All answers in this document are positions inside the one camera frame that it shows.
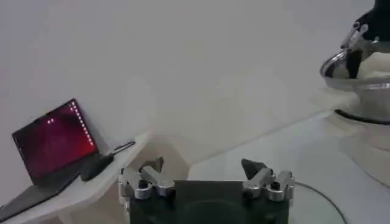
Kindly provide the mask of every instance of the white desk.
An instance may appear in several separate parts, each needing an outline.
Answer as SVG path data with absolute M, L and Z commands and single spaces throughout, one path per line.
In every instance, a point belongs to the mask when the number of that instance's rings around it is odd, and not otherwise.
M 115 155 L 114 161 L 97 177 L 88 182 L 83 182 L 78 177 L 58 196 L 8 219 L 4 224 L 39 223 L 55 216 L 58 216 L 64 224 L 71 223 L 68 214 L 101 198 L 118 179 L 120 170 L 127 167 L 139 154 L 149 137 L 149 133 L 136 137 L 136 144 Z
M 297 181 L 328 195 L 351 224 L 390 223 L 390 189 L 373 180 L 347 156 L 361 147 L 325 120 L 312 117 L 256 141 L 195 164 L 189 180 L 245 180 L 241 158 L 262 161 L 276 172 L 291 170 Z M 330 204 L 314 192 L 296 187 L 290 223 L 342 223 Z

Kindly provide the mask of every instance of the white floor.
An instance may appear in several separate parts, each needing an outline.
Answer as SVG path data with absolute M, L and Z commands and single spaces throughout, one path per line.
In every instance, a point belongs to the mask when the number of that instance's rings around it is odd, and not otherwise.
M 372 179 L 350 158 L 357 139 L 326 121 L 328 114 L 286 127 L 256 141 L 195 164 L 190 180 L 245 180 L 241 159 L 264 162 L 276 172 L 291 170 L 345 212 L 353 224 L 388 224 L 390 189 Z M 296 188 L 291 223 L 342 223 L 327 201 Z
M 71 214 L 75 224 L 124 224 L 122 207 L 118 201 L 118 186 L 115 183 L 106 194 L 92 206 L 80 209 Z M 58 218 L 49 219 L 41 224 L 62 224 Z

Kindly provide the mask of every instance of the cable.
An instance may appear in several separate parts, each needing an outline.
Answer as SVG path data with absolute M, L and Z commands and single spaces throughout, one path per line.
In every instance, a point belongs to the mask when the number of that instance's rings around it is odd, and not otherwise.
M 337 210 L 337 212 L 340 214 L 341 218 L 342 218 L 342 221 L 345 223 L 345 224 L 348 224 L 348 221 L 347 221 L 347 218 L 345 217 L 344 213 L 342 213 L 341 209 L 336 205 L 336 203 L 334 203 L 332 201 L 332 199 L 330 199 L 328 196 L 326 196 L 324 193 L 322 193 L 321 191 L 317 190 L 316 188 L 310 186 L 310 185 L 307 185 L 305 183 L 301 183 L 301 182 L 295 182 L 296 185 L 299 185 L 299 186 L 302 186 L 302 187 L 305 187 L 305 188 L 308 188 L 312 191 L 314 191 L 315 193 L 323 196 L 327 201 L 329 201 L 329 203 Z
M 369 123 L 369 124 L 390 125 L 390 121 L 379 121 L 379 120 L 375 120 L 375 119 L 371 119 L 371 118 L 359 117 L 359 116 L 347 113 L 343 110 L 335 110 L 335 113 L 344 117 L 344 118 L 347 118 L 347 119 L 350 119 L 353 121 L 364 122 L 364 123 Z
M 110 155 L 116 155 L 119 152 L 121 152 L 123 150 L 126 150 L 126 149 L 130 148 L 133 145 L 135 145 L 135 141 L 130 141 L 130 142 L 127 142 L 127 143 L 125 143 L 123 145 L 117 146 L 117 147 L 115 147 L 113 149 L 113 152 L 111 152 Z

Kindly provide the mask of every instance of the computer mouse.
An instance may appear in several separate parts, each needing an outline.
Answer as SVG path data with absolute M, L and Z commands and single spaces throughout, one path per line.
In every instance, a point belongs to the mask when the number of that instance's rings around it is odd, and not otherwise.
M 88 181 L 98 176 L 113 160 L 114 156 L 111 154 L 92 157 L 81 168 L 81 180 Z

